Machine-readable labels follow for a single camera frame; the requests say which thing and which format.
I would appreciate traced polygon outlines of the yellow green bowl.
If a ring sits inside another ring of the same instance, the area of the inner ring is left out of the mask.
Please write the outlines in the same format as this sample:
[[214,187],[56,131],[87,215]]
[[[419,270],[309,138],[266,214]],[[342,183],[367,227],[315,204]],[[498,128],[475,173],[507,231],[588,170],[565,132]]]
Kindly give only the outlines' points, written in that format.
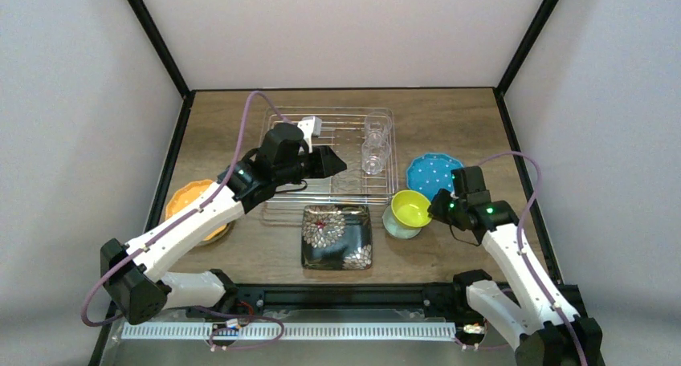
[[421,229],[427,226],[432,218],[429,214],[430,200],[423,194],[406,189],[394,194],[390,203],[390,211],[400,227]]

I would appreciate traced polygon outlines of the small clear plastic cup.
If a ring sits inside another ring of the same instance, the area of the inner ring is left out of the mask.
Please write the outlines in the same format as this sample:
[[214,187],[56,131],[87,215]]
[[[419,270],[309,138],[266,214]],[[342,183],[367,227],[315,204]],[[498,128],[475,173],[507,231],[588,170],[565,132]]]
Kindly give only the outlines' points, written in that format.
[[361,168],[368,175],[378,175],[386,167],[391,146],[387,140],[366,140],[361,146]]

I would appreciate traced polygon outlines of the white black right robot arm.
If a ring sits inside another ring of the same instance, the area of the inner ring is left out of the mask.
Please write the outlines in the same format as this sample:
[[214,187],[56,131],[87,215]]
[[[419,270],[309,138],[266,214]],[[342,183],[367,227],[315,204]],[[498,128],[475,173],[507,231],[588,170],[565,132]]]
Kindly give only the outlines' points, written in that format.
[[601,365],[602,330],[564,297],[530,248],[520,219],[494,201],[479,166],[454,169],[428,209],[434,220],[470,231],[502,270],[507,296],[485,272],[463,274],[467,305],[508,342],[518,365]]

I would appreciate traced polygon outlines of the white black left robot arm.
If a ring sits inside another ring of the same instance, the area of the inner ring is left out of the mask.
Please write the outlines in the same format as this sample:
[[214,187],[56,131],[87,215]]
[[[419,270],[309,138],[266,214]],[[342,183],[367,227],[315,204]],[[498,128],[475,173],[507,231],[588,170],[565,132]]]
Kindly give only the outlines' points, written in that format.
[[270,200],[276,190],[307,179],[332,177],[347,165],[327,145],[313,145],[322,121],[308,116],[276,124],[262,144],[230,165],[218,181],[169,220],[126,243],[100,248],[103,287],[132,325],[164,309],[217,307],[234,300],[235,287],[220,270],[172,273],[170,267],[220,226]]

